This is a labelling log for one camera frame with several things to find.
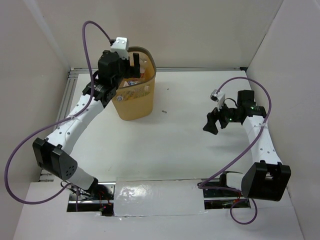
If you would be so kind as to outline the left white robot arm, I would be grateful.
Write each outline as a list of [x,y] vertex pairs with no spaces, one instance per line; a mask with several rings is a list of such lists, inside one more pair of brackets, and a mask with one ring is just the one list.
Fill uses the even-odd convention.
[[105,50],[98,60],[98,70],[82,91],[82,95],[67,120],[45,139],[32,144],[37,164],[63,181],[80,188],[88,200],[99,193],[98,180],[79,167],[71,152],[91,121],[100,114],[116,95],[124,78],[140,77],[140,55],[129,53],[121,58],[117,52]]

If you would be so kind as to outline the blue label plastic bottle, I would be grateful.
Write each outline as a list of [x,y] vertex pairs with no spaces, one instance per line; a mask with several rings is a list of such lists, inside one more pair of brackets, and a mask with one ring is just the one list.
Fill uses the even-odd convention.
[[125,99],[122,95],[118,95],[118,96],[116,97],[116,100],[117,100],[118,102],[123,102],[123,101],[125,101],[126,99]]

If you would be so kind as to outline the red label red cap bottle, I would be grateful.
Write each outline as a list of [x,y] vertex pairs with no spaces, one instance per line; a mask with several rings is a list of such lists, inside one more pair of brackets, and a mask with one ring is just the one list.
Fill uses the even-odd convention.
[[148,61],[144,58],[139,59],[139,64],[140,64],[140,78],[144,79],[145,78],[145,73],[146,69],[148,67]]

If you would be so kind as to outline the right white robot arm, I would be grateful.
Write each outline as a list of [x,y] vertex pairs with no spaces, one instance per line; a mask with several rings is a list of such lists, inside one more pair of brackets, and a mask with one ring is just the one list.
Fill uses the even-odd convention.
[[267,123],[267,112],[255,102],[253,90],[240,90],[235,107],[225,104],[225,93],[214,90],[210,98],[217,103],[207,114],[205,132],[218,134],[216,123],[221,129],[229,123],[240,123],[251,146],[252,166],[245,173],[223,171],[219,177],[218,190],[223,196],[230,196],[235,190],[245,198],[278,202],[281,200],[291,169],[284,165],[276,153]]

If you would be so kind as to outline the white orange label bottle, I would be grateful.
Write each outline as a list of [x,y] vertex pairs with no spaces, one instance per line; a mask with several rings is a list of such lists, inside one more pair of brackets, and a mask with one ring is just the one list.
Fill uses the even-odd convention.
[[127,80],[124,82],[123,87],[135,86],[140,83],[141,83],[141,81],[135,80],[135,79],[134,80]]

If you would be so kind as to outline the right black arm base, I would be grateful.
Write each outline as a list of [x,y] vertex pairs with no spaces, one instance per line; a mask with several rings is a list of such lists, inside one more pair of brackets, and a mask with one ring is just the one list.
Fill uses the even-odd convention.
[[[221,187],[219,181],[211,181],[204,185],[205,187]],[[204,209],[217,210],[217,209],[230,209],[230,207],[244,199],[243,195],[236,191],[223,190],[223,189],[208,189],[203,191]],[[238,203],[234,208],[251,208],[250,201],[245,200]]]

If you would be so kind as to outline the orange label yellow cap bottle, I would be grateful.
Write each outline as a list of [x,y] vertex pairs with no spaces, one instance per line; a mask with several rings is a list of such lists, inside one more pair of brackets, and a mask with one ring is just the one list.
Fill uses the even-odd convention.
[[146,95],[147,93],[142,90],[138,90],[138,89],[134,89],[134,90],[129,90],[129,91],[126,91],[123,95],[124,95],[124,99],[126,101],[129,101],[129,100],[133,100],[133,99],[138,99],[138,98],[142,98]]

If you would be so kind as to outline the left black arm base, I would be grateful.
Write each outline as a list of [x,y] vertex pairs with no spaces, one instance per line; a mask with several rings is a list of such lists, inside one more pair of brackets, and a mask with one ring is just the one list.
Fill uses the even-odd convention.
[[115,182],[99,182],[99,190],[94,195],[68,187],[69,197],[66,211],[69,213],[98,213],[100,216],[114,216]]

